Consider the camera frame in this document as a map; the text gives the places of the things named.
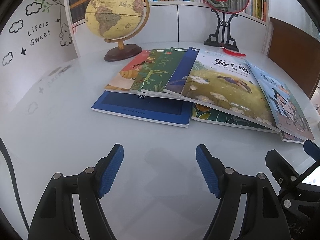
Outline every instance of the red tassel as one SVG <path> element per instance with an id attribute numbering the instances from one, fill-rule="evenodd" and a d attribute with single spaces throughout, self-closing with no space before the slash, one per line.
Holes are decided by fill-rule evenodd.
<path id="1" fill-rule="evenodd" d="M 235 57 L 245 57 L 246 54 L 242 54 L 242 53 L 237 53 L 237 52 L 233 52 L 231 50 L 228 50 L 224 47 L 220 47 L 224 53 L 228 54 L 228 55 L 231 55 L 231 56 L 235 56 Z"/>

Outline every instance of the yellow globe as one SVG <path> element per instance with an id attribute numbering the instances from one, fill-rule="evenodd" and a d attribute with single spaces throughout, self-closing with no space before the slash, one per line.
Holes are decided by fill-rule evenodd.
<path id="1" fill-rule="evenodd" d="M 143 0 L 91 0 L 85 20 L 91 32 L 108 40 L 133 32 L 144 14 Z"/>

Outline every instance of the blue textured pad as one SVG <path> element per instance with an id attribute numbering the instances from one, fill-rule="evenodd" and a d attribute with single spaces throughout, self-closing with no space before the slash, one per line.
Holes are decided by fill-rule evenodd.
<path id="1" fill-rule="evenodd" d="M 123 161 L 124 150 L 121 145 L 119 145 L 116 153 L 111 158 L 109 165 L 106 167 L 103 172 L 100 180 L 100 187 L 98 190 L 99 198 L 102 198 L 106 193 L 108 193 L 111 189 L 113 181 L 117 175 L 117 172 L 120 168 L 120 165 Z"/>
<path id="2" fill-rule="evenodd" d="M 219 197 L 220 189 L 218 184 L 218 176 L 214 172 L 200 145 L 198 145 L 196 148 L 196 159 L 201 169 L 202 175 L 204 176 L 204 180 L 208 185 L 209 191 L 216 197 Z"/>
<path id="3" fill-rule="evenodd" d="M 315 161 L 320 160 L 320 148 L 312 141 L 305 141 L 303 144 L 303 150 Z"/>

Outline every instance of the screw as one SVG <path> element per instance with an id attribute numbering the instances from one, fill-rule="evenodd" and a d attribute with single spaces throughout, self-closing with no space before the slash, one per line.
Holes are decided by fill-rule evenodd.
<path id="1" fill-rule="evenodd" d="M 54 179 L 59 179 L 61 177 L 61 173 L 60 172 L 57 172 L 53 175 L 53 178 Z"/>
<path id="2" fill-rule="evenodd" d="M 286 208 L 290 208 L 291 207 L 291 201 L 289 199 L 286 199 L 284 202 L 283 202 L 283 205 L 286 207 Z"/>
<path id="3" fill-rule="evenodd" d="M 85 169 L 85 173 L 93 173 L 94 168 L 93 167 L 88 167 Z"/>
<path id="4" fill-rule="evenodd" d="M 232 168 L 226 168 L 224 171 L 226 173 L 228 173 L 228 174 L 232 174 L 233 173 L 233 169 Z"/>
<path id="5" fill-rule="evenodd" d="M 263 173 L 259 173 L 258 177 L 259 177 L 259 179 L 265 179 L 266 178 L 265 174 L 263 174 Z"/>

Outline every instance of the white table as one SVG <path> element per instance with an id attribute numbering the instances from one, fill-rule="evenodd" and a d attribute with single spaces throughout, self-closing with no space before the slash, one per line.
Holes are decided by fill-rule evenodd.
<path id="1" fill-rule="evenodd" d="M 189 46 L 204 47 L 201 43 L 188 42 L 141 45 L 143 49 Z M 206 46 L 206 49 L 221 52 L 214 47 Z M 303 91 L 263 54 L 241 52 L 253 64 L 287 84 L 319 144 L 320 116 Z M 240 174 L 255 176 L 264 172 L 276 192 L 279 186 L 265 166 L 269 150 L 280 152 L 299 173 L 312 163 L 301 144 L 282 142 L 278 134 L 194 120 L 186 129 L 91 110 L 104 86 L 131 60 L 106 63 L 104 55 L 105 51 L 87 55 L 62 64 L 51 76 L 44 75 L 0 130 L 12 158 L 29 224 L 54 173 L 79 174 L 105 157 L 115 143 L 123 145 L 124 161 L 101 205 L 119 240 L 203 238 L 219 200 L 209 193 L 196 162 L 196 146 L 201 143 L 226 167 Z M 71 66 L 68 70 L 59 73 L 68 65 Z M 80 233 L 89 239 L 85 236 L 77 198 L 75 208 Z M 237 220 L 232 239 L 239 233 L 241 222 L 241 218 Z"/>

